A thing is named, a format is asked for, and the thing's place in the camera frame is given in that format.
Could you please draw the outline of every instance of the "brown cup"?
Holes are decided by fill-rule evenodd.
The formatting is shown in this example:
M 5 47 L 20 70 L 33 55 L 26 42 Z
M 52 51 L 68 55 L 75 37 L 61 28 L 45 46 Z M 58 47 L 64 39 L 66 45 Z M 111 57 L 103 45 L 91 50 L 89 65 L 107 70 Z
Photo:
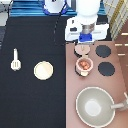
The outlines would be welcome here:
M 85 60 L 89 64 L 90 67 L 87 70 L 82 69 L 81 66 L 79 65 L 79 62 L 81 62 L 82 60 Z M 81 76 L 87 76 L 91 72 L 92 68 L 93 68 L 93 61 L 86 56 L 80 57 L 76 62 L 76 71 Z

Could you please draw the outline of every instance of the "pink countertop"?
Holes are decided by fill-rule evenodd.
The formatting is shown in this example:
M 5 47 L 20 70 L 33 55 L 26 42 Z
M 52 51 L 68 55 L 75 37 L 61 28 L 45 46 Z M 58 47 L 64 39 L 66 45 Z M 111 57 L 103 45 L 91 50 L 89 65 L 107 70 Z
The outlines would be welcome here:
M 112 53 L 109 57 L 97 56 L 95 49 L 100 44 L 111 48 Z M 87 77 L 80 77 L 75 73 L 75 63 L 78 57 L 74 54 L 74 47 L 74 44 L 66 45 L 66 128 L 90 128 L 80 120 L 76 113 L 75 101 L 78 93 L 86 87 L 96 86 L 106 90 L 114 102 L 119 103 L 125 99 L 123 93 L 126 92 L 126 87 L 114 41 L 99 41 L 90 46 L 89 58 L 93 60 L 94 68 Z M 114 75 L 107 77 L 99 73 L 98 65 L 103 61 L 114 65 Z M 128 111 L 116 111 L 114 120 L 106 128 L 128 128 Z

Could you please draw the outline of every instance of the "small round dish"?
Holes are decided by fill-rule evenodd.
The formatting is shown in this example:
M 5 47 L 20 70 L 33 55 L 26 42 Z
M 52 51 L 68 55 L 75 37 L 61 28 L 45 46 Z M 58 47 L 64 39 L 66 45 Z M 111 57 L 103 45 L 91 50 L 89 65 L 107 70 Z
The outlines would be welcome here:
M 39 62 L 34 67 L 34 75 L 40 80 L 47 80 L 53 74 L 53 66 L 46 61 Z
M 75 52 L 81 56 L 86 55 L 90 52 L 90 46 L 78 44 L 75 46 Z
M 81 61 L 86 61 L 86 62 L 89 64 L 89 68 L 86 69 L 86 70 L 84 70 L 83 68 L 81 68 L 80 65 L 79 65 L 79 63 L 80 63 Z M 76 66 L 75 66 L 75 70 L 76 70 L 76 72 L 77 72 L 78 74 L 80 74 L 81 76 L 84 76 L 84 77 L 85 77 L 85 76 L 88 76 L 89 73 L 92 71 L 92 69 L 93 69 L 93 61 L 92 61 L 90 58 L 83 56 L 83 57 L 80 57 L 80 58 L 77 60 Z
M 115 116 L 112 97 L 99 87 L 83 89 L 76 99 L 76 111 L 80 119 L 93 128 L 109 125 Z

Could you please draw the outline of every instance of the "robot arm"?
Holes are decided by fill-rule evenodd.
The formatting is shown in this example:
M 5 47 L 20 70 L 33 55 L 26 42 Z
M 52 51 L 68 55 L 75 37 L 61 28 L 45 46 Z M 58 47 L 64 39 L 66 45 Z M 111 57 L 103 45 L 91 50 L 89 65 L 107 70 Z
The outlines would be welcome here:
M 109 24 L 96 25 L 100 0 L 67 0 L 67 4 L 77 12 L 77 16 L 67 20 L 65 40 L 93 44 L 107 36 Z

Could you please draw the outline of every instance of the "black mat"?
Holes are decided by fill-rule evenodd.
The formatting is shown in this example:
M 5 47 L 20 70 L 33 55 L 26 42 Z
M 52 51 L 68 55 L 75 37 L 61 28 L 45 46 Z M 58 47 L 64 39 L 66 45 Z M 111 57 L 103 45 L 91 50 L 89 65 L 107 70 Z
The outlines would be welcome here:
M 61 17 L 55 46 L 57 17 L 11 17 L 0 54 L 0 128 L 66 128 L 66 57 L 64 30 L 69 17 Z M 17 48 L 22 68 L 10 68 Z M 38 80 L 34 66 L 49 61 L 53 76 Z
M 115 73 L 114 66 L 109 62 L 102 62 L 98 66 L 100 74 L 103 76 L 112 76 Z
M 106 45 L 99 45 L 96 47 L 96 54 L 99 57 L 106 58 L 111 54 L 111 49 Z

